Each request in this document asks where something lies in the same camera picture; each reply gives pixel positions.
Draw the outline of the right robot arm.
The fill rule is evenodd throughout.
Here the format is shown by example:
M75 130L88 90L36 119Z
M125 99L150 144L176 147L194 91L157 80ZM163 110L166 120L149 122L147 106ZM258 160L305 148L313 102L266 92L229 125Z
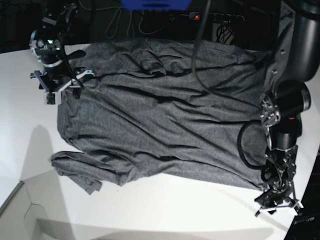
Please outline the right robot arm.
M79 9L78 0L49 0L47 2L41 27L30 36L29 48L43 70L35 70L31 79L37 79L39 88L44 90L46 105L59 105L62 92L71 89L79 99L84 89L83 80L94 77L95 73L85 67L71 68L70 61L86 56L84 50L66 53L72 20Z

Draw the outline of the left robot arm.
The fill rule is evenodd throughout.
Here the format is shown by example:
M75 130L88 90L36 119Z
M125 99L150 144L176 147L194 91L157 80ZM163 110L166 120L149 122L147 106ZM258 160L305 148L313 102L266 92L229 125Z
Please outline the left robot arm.
M303 131L301 113L312 104L306 82L315 76L320 65L320 3L284 0L281 8L293 17L292 24L279 26L281 44L274 53L272 68L282 68L282 74L262 95L260 118L245 123L240 129L237 150L242 162L260 171L262 181L267 184L255 199L260 205L259 211L274 214L278 209L289 208L297 214L303 208L294 187L297 140ZM261 166L249 163L243 151L243 134L253 125L262 127L267 144L266 162Z

